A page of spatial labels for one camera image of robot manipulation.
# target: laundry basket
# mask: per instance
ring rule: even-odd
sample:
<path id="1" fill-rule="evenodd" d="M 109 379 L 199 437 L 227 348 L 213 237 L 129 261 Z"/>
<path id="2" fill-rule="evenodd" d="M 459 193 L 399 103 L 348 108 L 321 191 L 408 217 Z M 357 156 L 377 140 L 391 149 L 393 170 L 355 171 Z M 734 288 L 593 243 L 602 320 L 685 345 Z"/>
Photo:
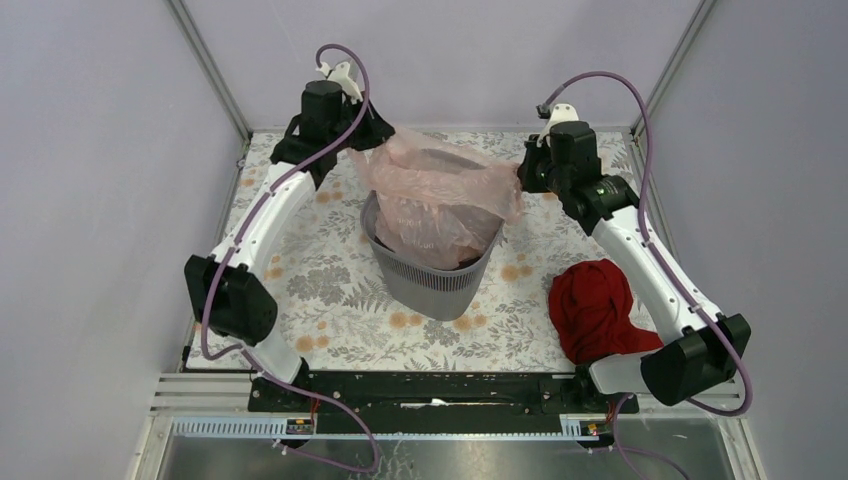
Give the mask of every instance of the laundry basket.
<path id="1" fill-rule="evenodd" d="M 472 265 L 458 270 L 437 270 L 403 259 L 377 242 L 377 213 L 380 204 L 371 192 L 362 207 L 360 222 L 395 300 L 435 320 L 459 318 L 477 293 L 492 250 L 501 238 L 503 223 L 489 248 Z"/>

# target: lavender wall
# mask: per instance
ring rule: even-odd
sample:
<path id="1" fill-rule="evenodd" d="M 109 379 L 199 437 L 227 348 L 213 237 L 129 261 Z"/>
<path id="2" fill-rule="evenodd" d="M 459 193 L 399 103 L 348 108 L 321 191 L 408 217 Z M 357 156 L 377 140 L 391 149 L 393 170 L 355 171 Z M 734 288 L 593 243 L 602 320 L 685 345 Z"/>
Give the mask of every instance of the lavender wall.
<path id="1" fill-rule="evenodd" d="M 848 3 L 719 2 L 654 117 L 682 263 L 753 328 L 771 480 L 844 478 Z"/>
<path id="2" fill-rule="evenodd" d="M 539 125 L 535 105 L 567 77 L 614 70 L 650 93 L 698 0 L 223 0 L 186 2 L 253 128 L 285 125 L 315 77 L 315 49 L 357 51 L 390 121 L 418 127 Z M 611 80 L 567 100 L 596 125 L 636 108 Z"/>
<path id="3" fill-rule="evenodd" d="M 0 478 L 122 478 L 239 139 L 162 1 L 5 1 L 0 65 Z"/>

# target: table surface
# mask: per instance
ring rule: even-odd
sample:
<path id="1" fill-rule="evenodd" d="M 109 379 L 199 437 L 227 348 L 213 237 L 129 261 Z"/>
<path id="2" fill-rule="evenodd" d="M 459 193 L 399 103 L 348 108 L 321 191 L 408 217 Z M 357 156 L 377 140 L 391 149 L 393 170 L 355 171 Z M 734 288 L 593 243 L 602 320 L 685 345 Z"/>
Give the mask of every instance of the table surface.
<path id="1" fill-rule="evenodd" d="M 433 133 L 520 163 L 522 133 Z M 264 180 L 268 158 L 281 133 L 257 133 L 233 201 L 227 231 L 245 213 Z M 620 132 L 598 132 L 605 173 L 635 185 L 634 170 Z M 345 155 L 315 198 L 297 214 L 263 283 L 279 305 L 275 328 L 315 369 L 573 371 L 548 317 L 547 292 L 553 278 L 584 260 L 606 254 L 562 213 L 553 194 L 524 194 L 526 211 L 504 228 L 505 241 L 492 253 L 485 277 L 465 314 L 453 322 L 422 317 L 386 292 L 359 213 L 367 191 Z M 636 298 L 630 319 L 655 330 Z M 234 353 L 208 362 L 194 335 L 186 367 L 246 369 Z M 210 334 L 213 351 L 226 338 Z"/>

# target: red towel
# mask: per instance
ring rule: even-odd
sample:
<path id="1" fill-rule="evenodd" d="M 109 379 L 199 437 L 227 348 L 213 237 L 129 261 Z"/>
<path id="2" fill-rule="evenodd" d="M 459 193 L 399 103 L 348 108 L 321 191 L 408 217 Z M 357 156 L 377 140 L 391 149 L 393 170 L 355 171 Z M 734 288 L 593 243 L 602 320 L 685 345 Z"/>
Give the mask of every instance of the red towel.
<path id="1" fill-rule="evenodd" d="M 559 332 L 559 343 L 575 365 L 611 353 L 662 347 L 656 333 L 630 323 L 632 306 L 627 278 L 606 259 L 570 267 L 554 279 L 548 295 L 548 311 Z"/>

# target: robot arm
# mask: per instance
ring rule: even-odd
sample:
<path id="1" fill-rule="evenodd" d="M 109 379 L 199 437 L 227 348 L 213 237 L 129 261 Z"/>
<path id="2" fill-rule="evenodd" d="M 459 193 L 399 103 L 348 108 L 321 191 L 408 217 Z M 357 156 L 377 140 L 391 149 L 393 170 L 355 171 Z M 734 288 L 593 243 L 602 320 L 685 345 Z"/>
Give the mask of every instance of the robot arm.
<path id="1" fill-rule="evenodd" d="M 306 85 L 301 95 L 301 113 L 292 118 L 274 148 L 272 165 L 248 213 L 209 257 L 194 255 L 185 266 L 192 309 L 200 321 L 213 277 L 221 263 L 226 264 L 214 292 L 209 328 L 221 336 L 233 337 L 252 358 L 287 383 L 301 370 L 302 360 L 282 334 L 274 330 L 277 302 L 262 285 L 259 274 L 280 244 L 284 229 L 336 166 L 338 153 L 345 148 L 375 148 L 395 133 L 373 104 L 363 102 L 352 78 L 355 74 L 351 62 L 341 62 L 333 69 L 323 63 L 318 70 L 325 79 Z M 362 108 L 368 110 L 344 142 L 305 171 L 292 171 L 338 139 L 353 125 Z"/>
<path id="2" fill-rule="evenodd" d="M 741 315 L 725 317 L 701 293 L 660 242 L 658 255 L 676 277 L 669 278 L 638 222 L 639 198 L 618 176 L 601 173 L 595 132 L 579 121 L 571 105 L 559 104 L 550 112 L 540 135 L 531 135 L 519 168 L 524 191 L 553 192 L 565 214 L 576 220 L 622 269 L 648 308 L 664 347 L 654 352 L 612 355 L 578 366 L 591 378 L 600 394 L 644 392 L 660 402 L 675 405 L 729 380 L 736 366 L 712 329 L 699 315 L 714 319 L 741 356 L 751 330 Z M 653 228 L 648 222 L 649 232 Z M 697 304 L 690 307 L 674 280 L 688 290 Z"/>

